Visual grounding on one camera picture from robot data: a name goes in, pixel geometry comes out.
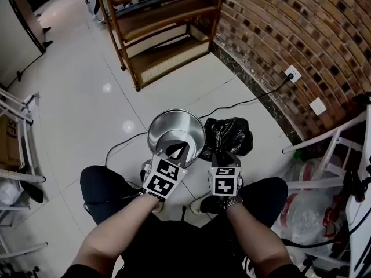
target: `stainless steel bucket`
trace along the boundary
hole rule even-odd
[[[188,167],[201,153],[205,145],[205,128],[194,114],[182,109],[170,109],[155,117],[148,129],[147,142],[152,153],[158,145],[170,140],[181,140],[189,144],[185,162]]]

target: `trash bag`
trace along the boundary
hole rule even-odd
[[[247,155],[253,149],[253,134],[249,130],[249,122],[244,118],[208,118],[205,131],[205,146],[199,157],[211,162],[215,153],[219,166],[233,162],[225,155],[225,151],[234,155]]]

